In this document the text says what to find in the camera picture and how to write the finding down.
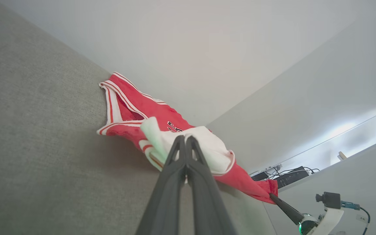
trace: clothing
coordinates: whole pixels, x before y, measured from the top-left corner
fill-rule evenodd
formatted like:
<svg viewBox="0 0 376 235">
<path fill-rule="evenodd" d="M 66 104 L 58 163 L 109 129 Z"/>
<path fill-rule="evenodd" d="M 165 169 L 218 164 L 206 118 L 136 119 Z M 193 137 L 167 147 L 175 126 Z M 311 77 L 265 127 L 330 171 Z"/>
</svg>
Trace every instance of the clothing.
<svg viewBox="0 0 376 235">
<path fill-rule="evenodd" d="M 119 73 L 113 73 L 100 87 L 106 93 L 107 123 L 98 134 L 119 135 L 132 141 L 160 171 L 173 140 L 181 134 L 194 135 L 216 180 L 258 200 L 274 203 L 269 193 L 278 195 L 277 181 L 253 181 L 236 164 L 234 153 L 205 127 L 188 124 L 165 102 L 142 93 Z"/>
</svg>

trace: garment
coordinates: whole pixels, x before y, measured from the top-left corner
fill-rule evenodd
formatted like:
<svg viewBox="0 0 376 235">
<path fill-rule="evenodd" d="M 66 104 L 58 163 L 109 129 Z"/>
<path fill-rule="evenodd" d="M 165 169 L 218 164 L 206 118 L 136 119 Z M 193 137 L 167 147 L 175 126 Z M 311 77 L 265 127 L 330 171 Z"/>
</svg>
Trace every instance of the garment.
<svg viewBox="0 0 376 235">
<path fill-rule="evenodd" d="M 205 131 L 205 127 L 188 124 L 165 102 L 142 93 L 119 73 L 113 73 L 109 80 L 100 83 L 100 87 L 106 93 L 107 123 L 97 131 L 98 134 L 119 135 L 132 141 L 160 171 L 171 143 L 179 135 L 176 132 L 194 135 L 202 151 L 207 153 L 204 156 L 216 180 L 258 200 L 274 203 L 269 193 L 278 195 L 277 181 L 253 181 L 237 165 L 234 153 L 227 150 L 218 137 Z"/>
</svg>

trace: red fabric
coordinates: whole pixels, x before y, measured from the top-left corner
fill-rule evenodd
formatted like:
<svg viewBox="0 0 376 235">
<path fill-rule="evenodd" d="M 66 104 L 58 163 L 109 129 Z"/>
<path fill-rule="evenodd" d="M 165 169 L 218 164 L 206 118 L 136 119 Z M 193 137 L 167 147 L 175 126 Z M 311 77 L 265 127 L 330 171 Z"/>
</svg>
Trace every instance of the red fabric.
<svg viewBox="0 0 376 235">
<path fill-rule="evenodd" d="M 114 92 L 107 92 L 109 96 L 107 97 L 107 101 L 109 101 L 111 111 L 107 115 L 110 115 L 112 123 L 100 129 L 100 135 L 122 136 L 132 141 L 138 149 L 144 152 L 151 146 L 144 146 L 141 149 L 139 145 L 140 140 L 146 140 L 145 134 L 140 129 L 140 124 L 143 120 L 156 117 L 161 131 L 177 132 L 194 127 L 188 124 L 175 109 L 162 101 L 155 101 L 151 96 L 143 94 L 133 83 L 119 73 L 112 74 L 110 79 L 102 82 L 101 85 L 111 87 L 114 89 Z M 112 106 L 111 99 L 117 100 L 118 107 Z M 119 110 L 123 122 L 113 120 L 114 108 L 115 110 Z M 214 178 L 263 202 L 274 204 L 269 198 L 269 193 L 278 196 L 276 180 L 253 181 L 247 172 L 237 165 L 236 162 L 228 173 L 222 176 L 214 176 Z"/>
</svg>

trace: white fabric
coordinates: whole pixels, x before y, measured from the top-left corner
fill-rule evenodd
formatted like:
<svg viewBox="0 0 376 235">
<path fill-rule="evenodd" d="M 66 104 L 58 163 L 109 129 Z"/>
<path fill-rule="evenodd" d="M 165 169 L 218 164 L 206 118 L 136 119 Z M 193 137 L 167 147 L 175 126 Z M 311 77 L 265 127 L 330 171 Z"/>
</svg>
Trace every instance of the white fabric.
<svg viewBox="0 0 376 235">
<path fill-rule="evenodd" d="M 145 120 L 140 128 L 148 139 L 148 142 L 146 140 L 140 141 L 141 149 L 147 144 L 152 145 L 152 147 L 145 150 L 148 159 L 152 155 L 164 164 L 175 138 L 179 135 L 184 135 L 185 139 L 187 139 L 193 135 L 200 144 L 203 155 L 213 175 L 227 173 L 235 162 L 233 151 L 227 150 L 223 141 L 204 126 L 190 128 L 182 132 L 161 131 L 156 118 L 151 117 Z M 162 169 L 158 164 L 153 165 L 159 170 Z"/>
</svg>

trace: white cloth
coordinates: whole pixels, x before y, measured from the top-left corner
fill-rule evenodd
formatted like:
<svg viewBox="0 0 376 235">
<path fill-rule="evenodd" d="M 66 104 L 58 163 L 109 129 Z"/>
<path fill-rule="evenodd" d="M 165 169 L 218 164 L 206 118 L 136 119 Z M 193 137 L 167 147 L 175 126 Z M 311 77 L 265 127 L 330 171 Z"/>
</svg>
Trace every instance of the white cloth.
<svg viewBox="0 0 376 235">
<path fill-rule="evenodd" d="M 182 132 L 161 131 L 156 118 L 151 117 L 145 120 L 140 128 L 153 146 L 147 149 L 145 154 L 151 154 L 160 161 L 162 165 L 166 162 L 167 155 L 175 138 L 180 135 L 184 135 L 185 140 L 190 136 L 194 136 L 197 139 L 213 175 L 224 175 L 230 171 L 235 162 L 233 151 L 227 150 L 223 141 L 210 132 L 205 126 L 190 128 Z M 153 165 L 159 170 L 162 170 L 161 167 L 158 167 L 158 164 Z"/>
</svg>

